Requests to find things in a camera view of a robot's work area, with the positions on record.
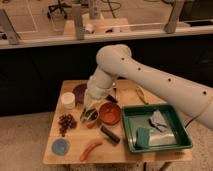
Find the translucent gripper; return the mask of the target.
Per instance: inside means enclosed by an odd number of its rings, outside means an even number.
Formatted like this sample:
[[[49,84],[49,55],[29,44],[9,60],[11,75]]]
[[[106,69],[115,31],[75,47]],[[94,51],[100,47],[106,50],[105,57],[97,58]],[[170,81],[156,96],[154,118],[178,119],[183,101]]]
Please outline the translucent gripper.
[[[101,98],[92,95],[88,90],[84,94],[83,111],[80,115],[80,121],[84,122],[88,118],[88,110],[93,109],[90,115],[91,120],[99,117],[99,111],[96,108],[101,103]]]

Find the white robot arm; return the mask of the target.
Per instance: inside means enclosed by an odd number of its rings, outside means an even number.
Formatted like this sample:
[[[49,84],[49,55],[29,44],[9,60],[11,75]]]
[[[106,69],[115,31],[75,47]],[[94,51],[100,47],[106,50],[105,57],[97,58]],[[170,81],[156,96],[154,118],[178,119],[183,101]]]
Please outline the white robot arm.
[[[138,63],[126,45],[102,47],[96,61],[97,68],[87,83],[91,99],[105,98],[116,78],[123,77],[213,129],[213,88]]]

